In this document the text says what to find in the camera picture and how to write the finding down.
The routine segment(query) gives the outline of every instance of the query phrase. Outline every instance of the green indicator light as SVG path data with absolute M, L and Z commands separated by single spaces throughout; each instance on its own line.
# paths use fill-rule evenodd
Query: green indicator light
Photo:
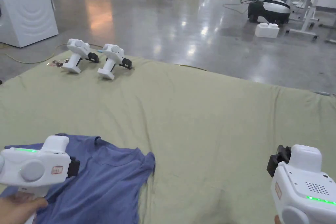
M 22 148 L 15 148 L 15 151 L 24 151 L 24 152 L 37 152 L 37 150 L 32 149 L 22 149 Z
M 311 196 L 307 196 L 307 199 L 312 199 L 312 200 L 316 200 L 316 201 L 320 201 L 320 202 L 325 202 L 325 203 L 328 203 L 328 204 L 336 205 L 336 202 L 325 200 L 325 199 L 320 199 L 320 198 L 314 198 L 314 197 L 311 197 Z

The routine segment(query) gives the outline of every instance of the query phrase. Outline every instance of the yellow cable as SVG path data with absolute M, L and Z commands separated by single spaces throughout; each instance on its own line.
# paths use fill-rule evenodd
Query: yellow cable
M 6 47 L 9 47 L 8 44 L 0 43 L 0 49 L 4 49 Z
M 55 49 L 54 49 L 54 53 L 50 57 L 48 57 L 48 58 L 46 58 L 44 60 L 41 60 L 41 61 L 37 61 L 37 62 L 24 62 L 24 61 L 20 61 L 18 59 L 13 58 L 9 54 L 5 53 L 5 55 L 8 56 L 8 57 L 10 57 L 12 60 L 15 60 L 16 62 L 19 62 L 19 63 L 22 63 L 22 64 L 38 64 L 38 63 L 41 63 L 41 62 L 44 62 L 44 61 L 47 61 L 47 60 L 50 60 L 51 58 L 53 58 L 55 56 L 57 48 L 60 47 L 60 46 L 64 46 L 64 45 L 66 45 L 66 44 L 61 44 L 61 45 L 56 46 Z M 98 46 L 98 47 L 102 48 L 102 46 L 99 46 L 99 45 L 94 45 L 94 44 L 91 44 L 91 45 L 92 46 Z

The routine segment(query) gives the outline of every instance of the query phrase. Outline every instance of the green cloth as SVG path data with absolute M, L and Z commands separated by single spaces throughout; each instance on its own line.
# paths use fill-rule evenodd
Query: green cloth
M 266 167 L 279 144 L 319 148 L 336 179 L 335 97 L 130 59 L 134 69 L 117 66 L 114 81 L 99 78 L 102 58 L 82 61 L 81 74 L 43 63 L 5 82 L 0 147 L 66 132 L 153 152 L 139 201 L 148 224 L 273 223 Z

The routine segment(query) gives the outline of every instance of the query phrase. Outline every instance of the human hand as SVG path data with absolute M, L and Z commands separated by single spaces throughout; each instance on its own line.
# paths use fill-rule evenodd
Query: human hand
M 0 224 L 24 224 L 40 208 L 45 208 L 45 198 L 34 200 L 12 195 L 0 198 Z
M 274 223 L 275 224 L 281 224 L 280 219 L 279 219 L 279 215 L 275 216 Z

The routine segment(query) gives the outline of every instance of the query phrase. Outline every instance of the table leg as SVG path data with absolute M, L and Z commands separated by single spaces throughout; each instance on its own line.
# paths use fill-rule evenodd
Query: table leg
M 317 35 L 316 33 L 314 32 L 309 32 L 309 31 L 306 31 L 307 28 L 308 28 L 308 25 L 313 17 L 313 14 L 314 14 L 314 9 L 316 8 L 316 5 L 317 5 L 317 2 L 319 0 L 314 0 L 312 6 L 310 7 L 309 11 L 308 11 L 308 14 L 307 14 L 307 17 L 304 21 L 304 24 L 302 26 L 302 28 L 300 30 L 296 30 L 296 29 L 290 29 L 289 31 L 291 32 L 297 32 L 297 33 L 303 33 L 303 34 L 308 34 L 308 35 L 312 35 L 314 36 L 314 38 L 316 39 L 317 38 Z M 306 6 L 305 6 L 305 9 L 304 9 L 304 13 L 307 12 L 308 10 L 308 6 L 310 4 L 311 0 L 306 0 Z

